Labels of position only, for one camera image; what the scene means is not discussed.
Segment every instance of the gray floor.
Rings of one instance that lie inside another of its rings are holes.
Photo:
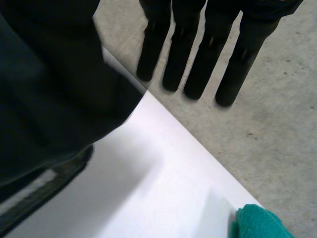
[[[96,19],[106,47],[134,72],[146,20],[138,0],[103,0]],[[305,0],[267,39],[229,110],[213,97],[238,36],[233,30],[197,103],[164,93],[160,77],[174,27],[150,91],[295,235],[317,238],[317,1]],[[186,77],[204,32],[201,22]]]

